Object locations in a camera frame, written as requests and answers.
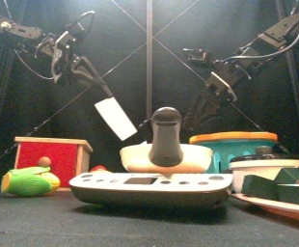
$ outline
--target red object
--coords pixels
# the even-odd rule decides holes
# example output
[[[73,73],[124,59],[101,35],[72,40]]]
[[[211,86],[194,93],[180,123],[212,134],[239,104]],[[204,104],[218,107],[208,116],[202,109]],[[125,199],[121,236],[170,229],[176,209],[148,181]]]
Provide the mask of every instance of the red object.
[[[16,137],[19,152],[15,169],[37,166],[41,157],[52,161],[51,172],[60,179],[60,187],[69,187],[69,181],[89,170],[89,152],[87,141],[55,138]]]
[[[96,172],[96,171],[107,171],[107,169],[105,169],[104,166],[97,165],[97,166],[95,166],[95,167],[91,169],[91,173],[92,173],[92,172]]]

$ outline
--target black backdrop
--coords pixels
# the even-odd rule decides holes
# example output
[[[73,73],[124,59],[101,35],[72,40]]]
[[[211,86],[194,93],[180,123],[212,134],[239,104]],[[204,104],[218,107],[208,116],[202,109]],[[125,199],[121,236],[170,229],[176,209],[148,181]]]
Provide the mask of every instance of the black backdrop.
[[[84,41],[76,45],[75,52],[92,61],[135,125],[147,119],[148,111],[163,106],[175,107],[184,116],[195,92],[203,89],[203,80],[183,65],[187,64],[183,48],[207,49],[216,59],[230,57],[279,21],[278,3],[288,13],[294,1],[152,1],[155,39],[150,92],[144,45],[148,2],[8,1],[12,17],[17,20],[24,9],[23,20],[19,18],[21,24],[40,27],[44,33],[60,34],[67,23],[84,12],[95,11],[93,28]],[[0,1],[0,13],[7,15],[4,8]],[[32,54],[24,54],[23,58],[41,74],[51,77],[51,60],[35,60]],[[242,82],[236,88],[236,106],[266,131],[279,135],[290,151],[299,153],[299,51],[295,54],[295,65],[298,70],[294,79],[282,57],[252,80]],[[208,78],[208,70],[194,70],[203,79]],[[4,90],[5,94],[0,108],[0,155],[15,143],[15,136],[29,133],[83,92],[77,85],[63,86],[39,78],[16,57],[11,74],[5,76],[5,88],[1,85],[0,91]],[[93,104],[101,100],[101,91],[88,90],[32,136],[88,140],[93,147],[91,165],[103,164],[111,171],[124,172],[119,150],[139,144],[143,137],[138,133],[127,141],[120,141],[93,108]],[[182,134],[182,142],[187,142],[196,134],[234,130],[258,131],[258,128],[227,105],[219,118],[206,122],[195,132]],[[16,153],[12,152],[0,160],[0,176],[13,167],[15,158]]]

